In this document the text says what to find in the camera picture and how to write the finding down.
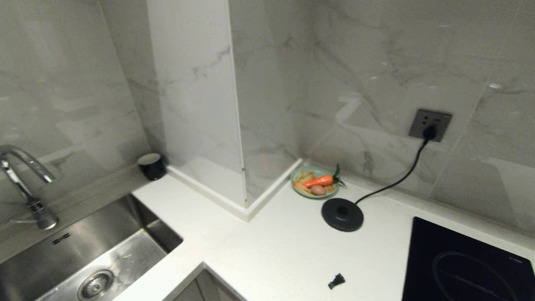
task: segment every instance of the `egg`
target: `egg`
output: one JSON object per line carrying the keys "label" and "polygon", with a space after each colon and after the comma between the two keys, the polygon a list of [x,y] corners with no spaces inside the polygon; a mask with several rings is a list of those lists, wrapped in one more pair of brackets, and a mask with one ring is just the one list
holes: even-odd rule
{"label": "egg", "polygon": [[319,186],[319,185],[314,185],[310,188],[310,191],[312,192],[313,195],[325,195],[326,191],[325,191],[325,188],[323,188],[323,186]]}

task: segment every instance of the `marble wall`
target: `marble wall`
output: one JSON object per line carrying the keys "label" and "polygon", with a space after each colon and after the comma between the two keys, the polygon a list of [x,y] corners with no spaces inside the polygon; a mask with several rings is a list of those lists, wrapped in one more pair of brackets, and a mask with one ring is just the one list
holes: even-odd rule
{"label": "marble wall", "polygon": [[523,0],[315,0],[304,156],[391,183],[416,110],[452,113],[400,188],[535,234],[534,18]]}
{"label": "marble wall", "polygon": [[[4,0],[0,36],[0,145],[54,173],[44,185],[20,168],[44,203],[150,151],[96,0]],[[0,223],[27,213],[3,174],[0,191]]]}
{"label": "marble wall", "polygon": [[229,0],[247,199],[300,156],[311,70],[308,0]]}
{"label": "marble wall", "polygon": [[100,4],[151,147],[246,207],[227,2]]}

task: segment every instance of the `toy carrot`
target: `toy carrot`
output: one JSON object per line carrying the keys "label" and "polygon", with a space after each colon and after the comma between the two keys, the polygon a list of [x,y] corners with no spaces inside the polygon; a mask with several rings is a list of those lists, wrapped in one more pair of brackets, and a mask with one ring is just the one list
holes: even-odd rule
{"label": "toy carrot", "polygon": [[303,186],[305,186],[306,188],[311,188],[312,186],[315,186],[315,185],[328,186],[333,183],[340,183],[342,187],[346,187],[346,184],[340,180],[339,173],[340,173],[340,165],[336,164],[336,172],[334,173],[334,175],[319,176],[317,178],[304,182]]}

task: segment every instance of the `chrome faucet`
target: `chrome faucet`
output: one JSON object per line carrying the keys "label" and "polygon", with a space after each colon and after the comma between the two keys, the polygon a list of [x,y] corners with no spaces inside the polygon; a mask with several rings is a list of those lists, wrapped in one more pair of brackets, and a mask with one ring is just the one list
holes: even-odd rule
{"label": "chrome faucet", "polygon": [[28,208],[32,210],[35,222],[39,229],[48,230],[52,229],[58,222],[58,218],[46,208],[39,198],[36,198],[32,195],[28,187],[20,180],[19,176],[11,167],[7,155],[13,155],[21,159],[24,164],[31,168],[45,183],[50,183],[54,180],[54,176],[51,172],[46,169],[36,158],[28,154],[25,150],[18,148],[12,145],[2,145],[0,146],[0,164],[2,165],[2,170],[5,172],[7,177],[15,185],[17,190],[22,194],[26,200]]}

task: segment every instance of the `french fries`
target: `french fries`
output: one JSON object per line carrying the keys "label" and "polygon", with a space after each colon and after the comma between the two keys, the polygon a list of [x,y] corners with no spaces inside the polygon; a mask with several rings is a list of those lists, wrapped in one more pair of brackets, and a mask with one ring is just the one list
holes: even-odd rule
{"label": "french fries", "polygon": [[333,185],[334,185],[334,184],[325,186],[325,187],[324,187],[324,188],[325,188],[325,191],[326,191],[326,192],[332,192],[332,191],[334,191],[334,186],[333,186]]}
{"label": "french fries", "polygon": [[297,182],[297,181],[294,181],[292,184],[294,184],[294,187],[297,188],[298,190],[304,192],[304,193],[307,193],[307,194],[312,194],[312,192],[310,191],[310,189],[306,188],[305,186],[303,186],[303,184]]}
{"label": "french fries", "polygon": [[310,181],[314,179],[314,173],[312,171],[303,172],[302,170],[299,171],[299,175],[295,178],[295,181],[298,183],[304,183],[306,181]]}

